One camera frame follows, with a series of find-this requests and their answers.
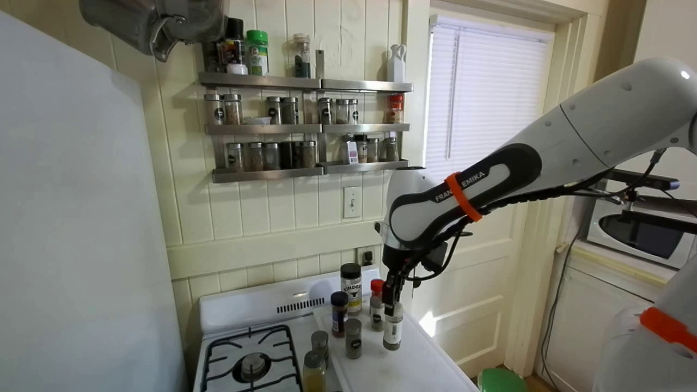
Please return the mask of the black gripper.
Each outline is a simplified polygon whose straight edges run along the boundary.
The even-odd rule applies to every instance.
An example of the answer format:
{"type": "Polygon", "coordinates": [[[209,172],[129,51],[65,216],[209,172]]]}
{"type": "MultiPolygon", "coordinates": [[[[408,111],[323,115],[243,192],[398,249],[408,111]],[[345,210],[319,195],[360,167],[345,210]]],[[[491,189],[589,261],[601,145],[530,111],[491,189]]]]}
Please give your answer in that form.
{"type": "Polygon", "coordinates": [[[404,304],[406,281],[409,281],[416,266],[425,269],[422,280],[434,280],[444,270],[447,245],[425,246],[416,250],[383,249],[383,266],[387,277],[383,280],[381,302],[385,307],[404,304]]]}

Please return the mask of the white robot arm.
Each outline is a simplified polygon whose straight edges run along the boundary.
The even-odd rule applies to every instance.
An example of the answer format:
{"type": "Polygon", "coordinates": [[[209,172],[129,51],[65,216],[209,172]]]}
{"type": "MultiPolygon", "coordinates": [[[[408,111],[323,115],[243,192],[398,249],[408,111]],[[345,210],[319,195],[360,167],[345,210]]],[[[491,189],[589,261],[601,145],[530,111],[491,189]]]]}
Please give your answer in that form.
{"type": "Polygon", "coordinates": [[[695,151],[697,75],[675,60],[646,60],[573,94],[482,162],[442,181],[394,170],[381,222],[385,307],[409,272],[469,222],[512,204],[573,195],[658,149],[695,151]]]}

